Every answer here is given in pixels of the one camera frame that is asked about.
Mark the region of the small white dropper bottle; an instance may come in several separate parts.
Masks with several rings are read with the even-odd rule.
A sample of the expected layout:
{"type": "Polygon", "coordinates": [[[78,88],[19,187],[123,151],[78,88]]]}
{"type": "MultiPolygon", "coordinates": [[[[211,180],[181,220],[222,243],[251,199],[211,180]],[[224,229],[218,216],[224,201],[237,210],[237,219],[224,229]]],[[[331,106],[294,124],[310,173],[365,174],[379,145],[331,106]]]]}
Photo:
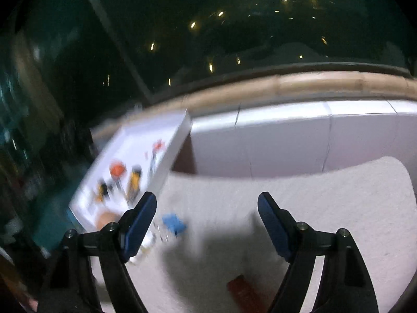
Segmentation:
{"type": "Polygon", "coordinates": [[[145,237],[139,247],[139,251],[135,256],[132,256],[129,259],[131,263],[138,263],[146,254],[152,249],[153,245],[156,242],[156,236],[150,230],[145,234],[145,237]]]}

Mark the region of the red lighter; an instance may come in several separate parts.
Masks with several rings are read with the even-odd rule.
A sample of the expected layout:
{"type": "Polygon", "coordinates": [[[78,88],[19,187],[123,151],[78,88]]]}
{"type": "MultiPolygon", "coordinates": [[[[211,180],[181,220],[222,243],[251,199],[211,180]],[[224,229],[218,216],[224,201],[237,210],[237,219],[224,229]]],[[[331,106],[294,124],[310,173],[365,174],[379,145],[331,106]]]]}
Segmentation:
{"type": "Polygon", "coordinates": [[[233,301],[244,313],[264,313],[267,308],[244,275],[239,275],[227,283],[233,301]]]}

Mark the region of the blue binder clip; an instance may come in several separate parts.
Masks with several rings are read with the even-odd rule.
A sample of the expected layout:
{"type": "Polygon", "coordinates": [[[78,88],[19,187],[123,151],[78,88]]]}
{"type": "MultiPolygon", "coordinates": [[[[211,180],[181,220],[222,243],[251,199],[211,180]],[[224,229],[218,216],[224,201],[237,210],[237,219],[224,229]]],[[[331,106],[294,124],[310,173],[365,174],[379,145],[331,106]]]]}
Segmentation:
{"type": "Polygon", "coordinates": [[[179,219],[175,214],[168,214],[162,217],[163,225],[170,231],[174,236],[182,234],[187,229],[187,225],[179,219]]]}

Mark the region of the yellow lighter with black text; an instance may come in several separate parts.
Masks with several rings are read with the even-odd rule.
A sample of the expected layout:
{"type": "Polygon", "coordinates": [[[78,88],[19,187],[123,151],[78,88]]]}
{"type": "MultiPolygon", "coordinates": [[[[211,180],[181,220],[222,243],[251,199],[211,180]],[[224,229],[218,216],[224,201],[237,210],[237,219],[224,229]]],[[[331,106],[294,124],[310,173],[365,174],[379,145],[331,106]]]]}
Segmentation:
{"type": "Polygon", "coordinates": [[[140,165],[132,167],[129,177],[128,188],[126,191],[126,200],[129,204],[134,203],[135,198],[140,192],[142,168],[140,165]]]}

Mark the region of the brown tape roll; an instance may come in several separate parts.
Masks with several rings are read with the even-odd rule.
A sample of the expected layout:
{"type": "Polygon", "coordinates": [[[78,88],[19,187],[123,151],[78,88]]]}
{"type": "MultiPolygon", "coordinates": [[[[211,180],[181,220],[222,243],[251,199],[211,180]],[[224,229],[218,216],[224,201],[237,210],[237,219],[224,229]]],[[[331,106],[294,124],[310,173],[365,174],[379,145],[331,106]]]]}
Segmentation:
{"type": "Polygon", "coordinates": [[[97,230],[102,230],[107,224],[111,222],[119,222],[121,215],[111,211],[104,211],[97,216],[95,227],[97,230]]]}

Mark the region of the white cardboard tray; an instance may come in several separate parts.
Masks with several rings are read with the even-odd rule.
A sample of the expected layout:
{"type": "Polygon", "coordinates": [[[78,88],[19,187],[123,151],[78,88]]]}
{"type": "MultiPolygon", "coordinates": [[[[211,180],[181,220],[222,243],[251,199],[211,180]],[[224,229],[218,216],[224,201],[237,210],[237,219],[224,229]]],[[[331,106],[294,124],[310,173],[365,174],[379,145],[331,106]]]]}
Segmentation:
{"type": "Polygon", "coordinates": [[[157,194],[190,129],[191,119],[187,111],[177,110],[136,120],[117,130],[87,171],[69,204],[81,229],[85,232],[96,231],[95,221],[100,213],[111,211],[122,215],[139,202],[144,192],[157,194]],[[149,178],[153,150],[157,152],[156,169],[153,177],[149,178]],[[111,178],[109,173],[109,166],[114,161],[126,165],[126,173],[118,180],[111,178]],[[142,168],[140,192],[134,203],[129,204],[126,191],[135,165],[142,168]],[[109,190],[109,200],[104,203],[95,201],[100,179],[104,179],[109,190]]]}

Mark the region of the bamboo pole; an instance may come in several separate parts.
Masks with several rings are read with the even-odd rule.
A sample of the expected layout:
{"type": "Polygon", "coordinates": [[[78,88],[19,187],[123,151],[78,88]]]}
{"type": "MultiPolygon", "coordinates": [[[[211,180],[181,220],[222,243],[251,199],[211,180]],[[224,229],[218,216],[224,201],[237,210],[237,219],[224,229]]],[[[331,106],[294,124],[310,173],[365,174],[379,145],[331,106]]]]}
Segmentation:
{"type": "Polygon", "coordinates": [[[318,71],[273,75],[174,98],[144,111],[124,115],[92,130],[94,141],[111,137],[120,127],[136,120],[175,110],[192,115],[235,110],[240,106],[307,101],[325,98],[398,98],[416,100],[416,79],[359,71],[318,71]]]}

